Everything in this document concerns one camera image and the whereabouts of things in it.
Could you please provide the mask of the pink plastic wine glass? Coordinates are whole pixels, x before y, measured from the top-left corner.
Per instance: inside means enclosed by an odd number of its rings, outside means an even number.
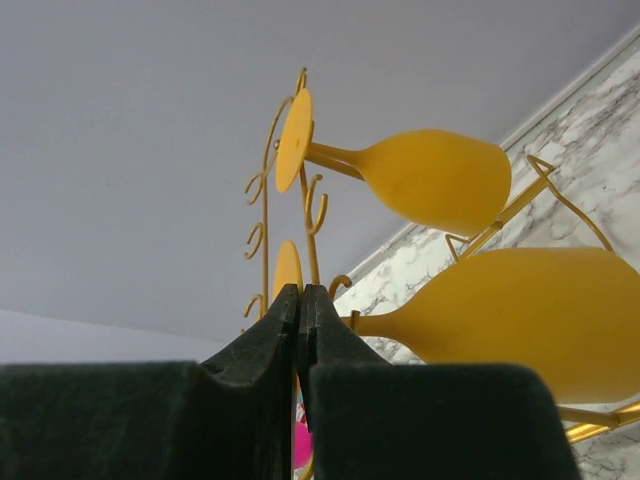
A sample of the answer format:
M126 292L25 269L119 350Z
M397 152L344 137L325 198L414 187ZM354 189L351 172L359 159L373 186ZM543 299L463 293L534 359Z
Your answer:
M308 464L313 451L312 434L306 423L295 423L294 440L293 468L297 470Z

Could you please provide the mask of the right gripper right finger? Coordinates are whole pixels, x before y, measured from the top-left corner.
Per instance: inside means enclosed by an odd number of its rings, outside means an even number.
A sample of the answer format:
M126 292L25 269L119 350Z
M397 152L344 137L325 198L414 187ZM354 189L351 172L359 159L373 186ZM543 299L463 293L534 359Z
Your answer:
M549 389L508 364L393 365L301 297L298 371L318 479L576 479Z

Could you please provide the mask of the yellow wine glass front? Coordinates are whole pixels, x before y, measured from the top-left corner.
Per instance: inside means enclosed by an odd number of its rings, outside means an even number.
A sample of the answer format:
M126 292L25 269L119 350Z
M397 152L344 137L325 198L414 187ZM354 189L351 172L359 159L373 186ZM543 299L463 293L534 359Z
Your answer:
M601 248L508 248L472 255L404 305L351 322L425 363L534 370L562 404L639 392L639 273Z

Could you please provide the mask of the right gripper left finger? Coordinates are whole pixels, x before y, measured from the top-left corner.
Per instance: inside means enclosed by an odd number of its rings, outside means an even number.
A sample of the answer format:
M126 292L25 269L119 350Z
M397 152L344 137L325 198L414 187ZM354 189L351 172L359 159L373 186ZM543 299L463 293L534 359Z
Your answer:
M209 359L5 365L5 479L288 479L300 295Z

